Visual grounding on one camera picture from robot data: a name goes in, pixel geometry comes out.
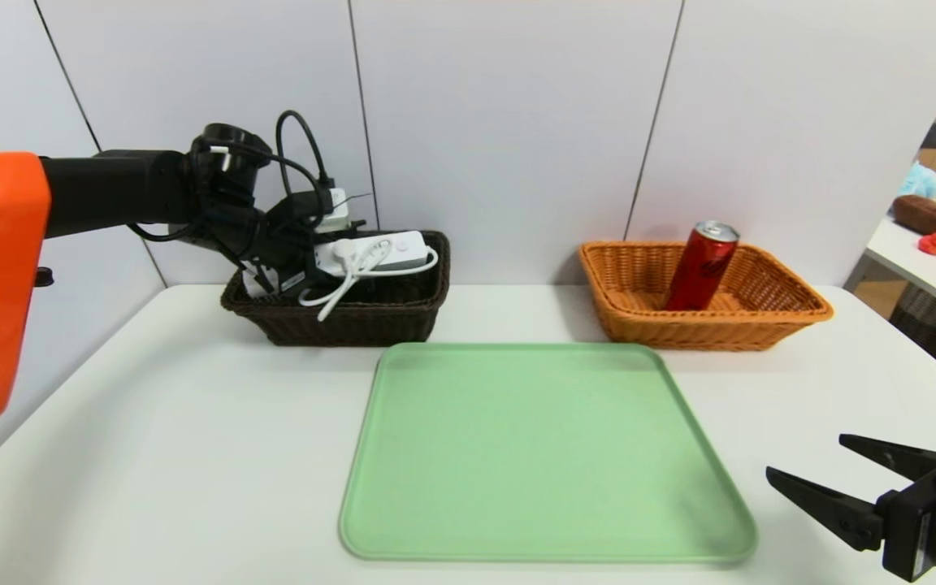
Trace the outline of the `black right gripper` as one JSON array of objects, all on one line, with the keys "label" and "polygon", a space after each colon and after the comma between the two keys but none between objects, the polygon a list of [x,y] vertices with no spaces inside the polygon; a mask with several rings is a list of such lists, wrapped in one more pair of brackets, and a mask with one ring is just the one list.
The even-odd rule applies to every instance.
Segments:
[{"label": "black right gripper", "polygon": [[882,566],[913,583],[936,569],[936,451],[853,434],[840,434],[846,449],[913,481],[888,492],[883,521],[873,504],[765,467],[772,488],[855,551],[879,551]]}]

